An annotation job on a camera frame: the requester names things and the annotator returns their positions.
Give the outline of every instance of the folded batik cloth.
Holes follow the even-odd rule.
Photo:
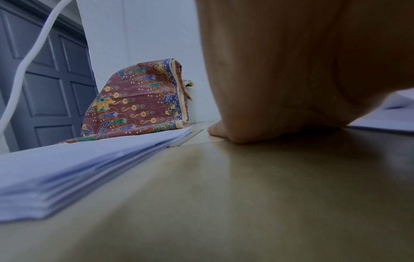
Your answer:
[[[63,143],[135,136],[188,125],[186,86],[175,59],[138,63],[114,73],[85,114],[81,137]]]

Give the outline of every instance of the gray door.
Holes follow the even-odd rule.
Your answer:
[[[44,20],[0,0],[0,91],[8,101],[15,71]],[[20,150],[80,135],[84,114],[97,95],[86,42],[53,28],[26,71],[11,125]]]

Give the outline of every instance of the tiled floor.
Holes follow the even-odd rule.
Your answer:
[[[414,261],[413,136],[234,145],[208,125],[46,221],[0,225],[0,261]]]

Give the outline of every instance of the door panel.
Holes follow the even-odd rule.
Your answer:
[[[0,0],[0,91],[7,103],[14,74],[44,21]],[[97,95],[87,44],[53,28],[28,67],[11,124],[20,150],[80,135],[85,111]]]

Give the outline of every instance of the white cable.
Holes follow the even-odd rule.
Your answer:
[[[12,119],[14,111],[16,110],[20,94],[22,92],[23,77],[25,76],[27,67],[39,53],[60,12],[62,12],[62,10],[71,1],[72,0],[62,0],[56,5],[56,7],[52,10],[49,17],[47,18],[35,44],[31,48],[27,56],[20,62],[19,66],[17,67],[16,74],[14,75],[12,93],[10,95],[9,102],[7,103],[3,116],[0,120],[0,137],[2,136],[4,130],[10,122],[10,119]]]

